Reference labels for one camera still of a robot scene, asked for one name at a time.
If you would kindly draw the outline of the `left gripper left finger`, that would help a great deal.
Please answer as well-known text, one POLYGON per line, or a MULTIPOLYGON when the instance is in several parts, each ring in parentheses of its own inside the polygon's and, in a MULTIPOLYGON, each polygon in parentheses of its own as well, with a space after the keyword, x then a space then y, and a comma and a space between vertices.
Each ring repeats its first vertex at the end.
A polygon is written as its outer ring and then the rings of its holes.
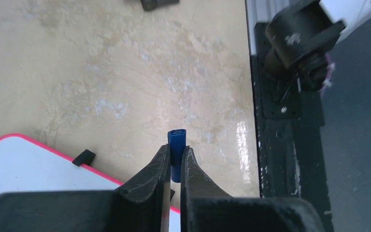
POLYGON ((170 149, 114 190, 0 195, 0 232, 166 232, 170 217, 170 149))

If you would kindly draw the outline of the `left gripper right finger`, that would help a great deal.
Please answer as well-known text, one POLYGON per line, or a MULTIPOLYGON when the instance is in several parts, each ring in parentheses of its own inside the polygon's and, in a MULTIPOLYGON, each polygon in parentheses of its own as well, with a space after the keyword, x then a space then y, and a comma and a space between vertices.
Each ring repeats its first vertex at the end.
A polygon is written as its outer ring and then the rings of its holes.
POLYGON ((323 232, 307 201, 298 198, 235 198, 198 165, 193 148, 184 149, 181 167, 183 232, 323 232))

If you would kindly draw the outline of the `blue marker cap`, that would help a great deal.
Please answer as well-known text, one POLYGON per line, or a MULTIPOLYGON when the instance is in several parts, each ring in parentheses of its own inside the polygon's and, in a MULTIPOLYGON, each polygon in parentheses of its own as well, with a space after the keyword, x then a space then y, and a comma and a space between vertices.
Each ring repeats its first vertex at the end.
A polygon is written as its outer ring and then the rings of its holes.
POLYGON ((186 130, 176 129, 169 131, 168 145, 171 156, 171 179, 174 183, 180 183, 182 156, 186 147, 186 130))

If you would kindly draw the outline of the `red framed whiteboard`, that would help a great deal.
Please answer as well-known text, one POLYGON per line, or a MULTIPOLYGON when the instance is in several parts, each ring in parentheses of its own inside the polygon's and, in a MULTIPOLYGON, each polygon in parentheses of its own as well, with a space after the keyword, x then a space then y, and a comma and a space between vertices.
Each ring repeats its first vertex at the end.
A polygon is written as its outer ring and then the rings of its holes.
MULTIPOLYGON (((122 182, 23 135, 0 138, 0 195, 21 192, 114 190, 122 182)), ((169 229, 180 231, 180 213, 170 208, 169 229)))

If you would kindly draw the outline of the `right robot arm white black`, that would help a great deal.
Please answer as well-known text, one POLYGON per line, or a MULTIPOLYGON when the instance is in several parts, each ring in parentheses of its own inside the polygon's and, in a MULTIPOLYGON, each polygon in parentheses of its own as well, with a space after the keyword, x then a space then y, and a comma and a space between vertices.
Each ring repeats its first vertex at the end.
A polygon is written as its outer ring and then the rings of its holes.
POLYGON ((299 0, 282 9, 265 29, 271 50, 265 69, 276 78, 298 73, 301 89, 324 87, 326 54, 371 19, 371 0, 299 0))

